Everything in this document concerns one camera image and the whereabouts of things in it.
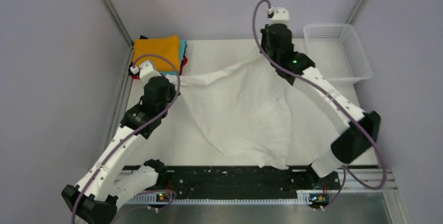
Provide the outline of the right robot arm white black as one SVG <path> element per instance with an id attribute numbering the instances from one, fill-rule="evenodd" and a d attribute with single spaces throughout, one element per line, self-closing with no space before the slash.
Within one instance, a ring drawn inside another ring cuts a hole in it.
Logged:
<path id="1" fill-rule="evenodd" d="M 328 150 L 308 165 L 308 185 L 321 188 L 330 173 L 352 163 L 377 141 L 380 115 L 350 102 L 326 80 L 313 60 L 295 51 L 292 32 L 285 24 L 265 25 L 260 32 L 261 48 L 277 74 L 307 96 L 339 134 Z"/>

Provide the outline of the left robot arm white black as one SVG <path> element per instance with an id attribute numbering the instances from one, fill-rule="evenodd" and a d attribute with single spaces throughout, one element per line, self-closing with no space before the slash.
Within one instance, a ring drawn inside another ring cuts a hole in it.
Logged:
<path id="1" fill-rule="evenodd" d="M 143 165 L 119 183 L 116 178 L 128 158 L 145 143 L 161 124 L 180 94 L 181 79 L 170 81 L 163 75 L 144 81 L 144 92 L 128 109 L 108 147 L 87 174 L 75 185 L 62 190 L 62 198 L 72 212 L 71 223 L 80 218 L 87 223 L 111 223 L 118 210 L 138 192 L 167 184 L 163 163 Z"/>

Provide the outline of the white t shirt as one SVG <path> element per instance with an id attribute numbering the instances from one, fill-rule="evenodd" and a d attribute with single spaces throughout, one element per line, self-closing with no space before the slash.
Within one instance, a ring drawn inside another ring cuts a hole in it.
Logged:
<path id="1" fill-rule="evenodd" d="M 201 134 L 225 157 L 288 168 L 288 84 L 257 49 L 193 56 L 181 78 L 170 80 L 180 85 L 180 96 L 168 114 L 168 128 L 176 127 L 185 137 Z"/>

